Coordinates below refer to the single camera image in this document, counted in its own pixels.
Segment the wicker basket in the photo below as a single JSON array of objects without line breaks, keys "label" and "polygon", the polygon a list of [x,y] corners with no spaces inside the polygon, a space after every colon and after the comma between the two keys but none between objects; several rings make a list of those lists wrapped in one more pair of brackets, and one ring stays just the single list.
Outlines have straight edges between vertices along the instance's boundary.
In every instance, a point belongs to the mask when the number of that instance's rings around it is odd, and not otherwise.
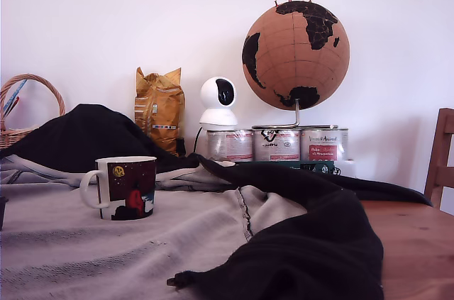
[{"label": "wicker basket", "polygon": [[6,130],[5,127],[5,118],[4,118],[4,103],[5,103],[5,98],[6,98],[6,93],[10,89],[11,86],[13,86],[16,82],[20,82],[22,80],[29,79],[29,80],[35,80],[37,82],[40,82],[44,84],[54,95],[55,98],[57,98],[58,105],[60,106],[60,115],[63,116],[65,114],[65,103],[63,102],[63,98],[58,93],[56,88],[49,83],[46,79],[39,77],[38,75],[34,74],[20,74],[16,75],[15,77],[12,77],[10,80],[8,80],[5,85],[1,87],[0,91],[0,150],[5,149],[10,145],[13,145],[15,142],[18,142],[20,139],[24,138],[26,135],[28,135],[33,129],[25,129],[25,130]]}]

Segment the globe stand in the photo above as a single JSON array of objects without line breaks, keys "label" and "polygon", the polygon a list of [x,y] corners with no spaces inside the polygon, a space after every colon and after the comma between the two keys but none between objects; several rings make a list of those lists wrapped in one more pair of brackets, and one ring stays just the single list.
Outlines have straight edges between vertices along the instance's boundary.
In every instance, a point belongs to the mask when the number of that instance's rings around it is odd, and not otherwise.
[{"label": "globe stand", "polygon": [[337,125],[299,125],[299,99],[295,99],[295,122],[293,124],[282,124],[282,125],[254,125],[253,129],[262,129],[262,128],[338,128]]}]

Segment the security camera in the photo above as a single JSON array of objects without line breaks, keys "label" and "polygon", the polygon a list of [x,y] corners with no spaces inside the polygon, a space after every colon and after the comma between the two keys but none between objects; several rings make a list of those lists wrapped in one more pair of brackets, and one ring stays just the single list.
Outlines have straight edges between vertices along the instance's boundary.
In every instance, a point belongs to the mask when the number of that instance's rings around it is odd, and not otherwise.
[{"label": "security camera", "polygon": [[204,130],[233,130],[238,124],[230,110],[236,100],[236,90],[229,79],[214,77],[206,80],[201,87],[200,98],[206,108],[200,117]]}]

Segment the black cloth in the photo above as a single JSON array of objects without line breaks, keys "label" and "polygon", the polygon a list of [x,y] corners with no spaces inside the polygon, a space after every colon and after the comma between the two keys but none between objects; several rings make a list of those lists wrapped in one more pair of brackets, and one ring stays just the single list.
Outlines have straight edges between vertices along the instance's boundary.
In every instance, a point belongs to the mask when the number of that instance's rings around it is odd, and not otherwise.
[{"label": "black cloth", "polygon": [[428,204],[422,194],[391,184],[293,170],[276,165],[221,167],[199,159],[208,171],[233,185],[254,185],[307,209],[266,228],[238,248],[223,265],[207,272],[186,271],[167,281],[192,285],[213,300],[379,300],[383,247],[359,196]]},{"label": "black cloth", "polygon": [[196,157],[175,157],[158,147],[131,119],[101,105],[80,104],[0,151],[63,172],[88,172],[105,157],[154,156],[157,172],[197,167]]}]

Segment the camera lens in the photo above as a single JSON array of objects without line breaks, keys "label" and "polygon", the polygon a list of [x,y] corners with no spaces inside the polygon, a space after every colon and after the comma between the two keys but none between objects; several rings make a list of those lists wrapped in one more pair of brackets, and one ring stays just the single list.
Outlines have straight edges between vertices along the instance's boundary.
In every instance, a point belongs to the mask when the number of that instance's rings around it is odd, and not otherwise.
[{"label": "camera lens", "polygon": [[218,85],[219,102],[224,106],[232,104],[235,97],[232,84],[225,79],[216,79],[216,84]]}]

